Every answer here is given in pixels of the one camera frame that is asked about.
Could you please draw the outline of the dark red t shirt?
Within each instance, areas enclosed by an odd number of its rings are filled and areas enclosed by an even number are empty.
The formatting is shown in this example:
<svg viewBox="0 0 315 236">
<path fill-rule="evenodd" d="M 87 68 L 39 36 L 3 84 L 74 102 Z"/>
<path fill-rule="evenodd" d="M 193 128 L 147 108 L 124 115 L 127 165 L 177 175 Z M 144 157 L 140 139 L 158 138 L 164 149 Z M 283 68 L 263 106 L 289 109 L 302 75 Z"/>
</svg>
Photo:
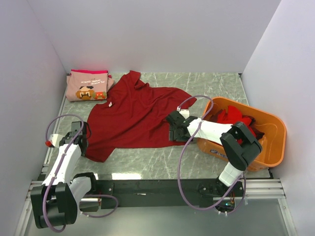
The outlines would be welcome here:
<svg viewBox="0 0 315 236">
<path fill-rule="evenodd" d="M 104 162 L 116 148 L 183 145 L 169 140 L 166 117 L 178 106 L 188 109 L 196 98 L 179 88 L 153 88 L 140 77 L 136 71 L 123 75 L 110 89 L 107 102 L 92 108 L 86 158 Z"/>
</svg>

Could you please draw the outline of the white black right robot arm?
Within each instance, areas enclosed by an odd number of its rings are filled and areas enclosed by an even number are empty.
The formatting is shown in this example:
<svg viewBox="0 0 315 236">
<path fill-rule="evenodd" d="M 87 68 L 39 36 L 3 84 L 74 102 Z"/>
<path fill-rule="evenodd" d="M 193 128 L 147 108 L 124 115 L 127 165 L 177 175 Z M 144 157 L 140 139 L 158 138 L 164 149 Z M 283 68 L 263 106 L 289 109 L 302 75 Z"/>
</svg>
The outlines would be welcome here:
<svg viewBox="0 0 315 236">
<path fill-rule="evenodd" d="M 206 142 L 210 153 L 221 153 L 227 165 L 217 178 L 216 191 L 227 196 L 233 184 L 262 152 L 262 145 L 243 122 L 222 124 L 173 111 L 167 117 L 169 140 L 189 144 L 194 138 Z"/>
</svg>

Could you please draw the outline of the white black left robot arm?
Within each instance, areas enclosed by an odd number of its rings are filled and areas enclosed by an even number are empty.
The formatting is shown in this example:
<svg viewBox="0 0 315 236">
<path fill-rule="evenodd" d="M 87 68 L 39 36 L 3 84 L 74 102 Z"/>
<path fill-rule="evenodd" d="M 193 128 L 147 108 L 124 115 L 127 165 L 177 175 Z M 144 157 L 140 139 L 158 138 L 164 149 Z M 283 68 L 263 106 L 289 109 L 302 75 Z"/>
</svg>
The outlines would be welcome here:
<svg viewBox="0 0 315 236">
<path fill-rule="evenodd" d="M 87 123 L 76 121 L 59 142 L 58 157 L 41 186 L 31 191 L 35 225 L 39 229 L 74 224 L 81 199 L 94 197 L 98 184 L 94 173 L 72 177 L 74 166 L 88 147 Z"/>
</svg>

